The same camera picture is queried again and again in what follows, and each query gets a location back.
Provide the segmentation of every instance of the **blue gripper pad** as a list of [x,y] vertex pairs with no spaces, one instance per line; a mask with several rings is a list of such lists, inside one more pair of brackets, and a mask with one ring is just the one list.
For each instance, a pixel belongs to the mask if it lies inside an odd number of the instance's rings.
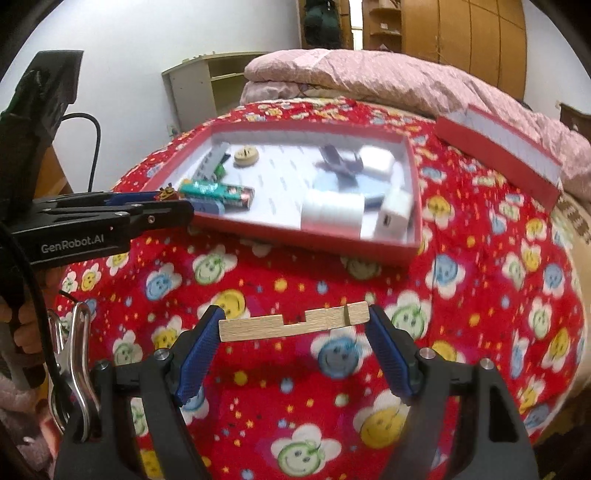
[[159,192],[114,193],[105,205],[118,206],[126,203],[154,202]]
[[218,322],[225,318],[224,311],[220,307],[212,305],[203,314],[195,328],[183,332],[173,345],[173,363],[175,361],[181,362],[176,365],[178,387],[174,393],[179,405],[185,405],[199,392],[203,378],[207,374],[209,365],[220,344]]
[[375,305],[369,308],[365,334],[392,393],[403,400],[415,396],[422,386],[423,375],[414,356],[418,348],[410,335],[395,328],[384,311]]

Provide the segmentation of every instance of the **finger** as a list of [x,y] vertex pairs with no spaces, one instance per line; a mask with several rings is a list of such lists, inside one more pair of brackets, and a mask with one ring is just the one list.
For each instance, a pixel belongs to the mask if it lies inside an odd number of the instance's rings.
[[45,272],[45,285],[48,288],[55,288],[56,290],[61,287],[61,278],[64,276],[66,268],[57,267],[47,270]]
[[0,302],[0,322],[8,323],[12,319],[12,309],[4,302]]
[[37,325],[30,323],[29,325],[24,325],[16,329],[14,332],[14,343],[22,347],[23,350],[33,347],[36,344],[41,345],[41,337],[39,336]]
[[[43,300],[45,301],[46,307],[53,307],[53,303],[56,299],[57,292],[53,290],[43,290]],[[27,301],[19,310],[18,310],[18,321],[21,322],[23,325],[27,325],[32,322],[37,321],[37,314],[35,312],[35,306],[33,305],[33,301]]]
[[32,345],[25,345],[22,347],[22,351],[25,353],[41,353],[43,351],[43,347],[41,346],[41,341],[32,344]]

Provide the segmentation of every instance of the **wooden stick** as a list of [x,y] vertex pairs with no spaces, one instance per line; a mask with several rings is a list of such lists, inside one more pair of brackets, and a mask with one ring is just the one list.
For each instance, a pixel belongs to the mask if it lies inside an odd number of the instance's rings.
[[292,325],[283,324],[283,315],[220,320],[220,339],[222,342],[260,340],[358,325],[369,321],[369,307],[367,302],[360,301],[343,307],[306,310],[305,315],[305,322]]

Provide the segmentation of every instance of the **metal clamp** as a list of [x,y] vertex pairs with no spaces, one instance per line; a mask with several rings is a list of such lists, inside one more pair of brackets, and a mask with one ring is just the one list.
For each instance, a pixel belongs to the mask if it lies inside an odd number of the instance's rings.
[[[100,414],[100,404],[96,396],[90,373],[88,370],[88,338],[90,331],[90,309],[84,302],[78,302],[72,311],[72,326],[65,339],[58,315],[50,310],[48,313],[51,336],[53,341],[56,361],[62,375],[76,399],[76,403],[82,412],[82,437],[86,441],[90,436],[90,427],[93,419]],[[50,412],[57,427],[63,433],[66,429],[68,416],[57,407],[55,392],[51,380],[50,388]]]

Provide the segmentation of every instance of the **white charger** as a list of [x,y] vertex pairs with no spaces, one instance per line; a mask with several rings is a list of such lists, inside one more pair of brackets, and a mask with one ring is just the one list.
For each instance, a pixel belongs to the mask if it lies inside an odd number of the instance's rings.
[[413,213],[414,197],[394,187],[385,196],[379,209],[374,238],[400,240],[404,238]]
[[364,145],[359,149],[359,157],[363,162],[363,173],[369,177],[390,180],[396,158],[390,150]]

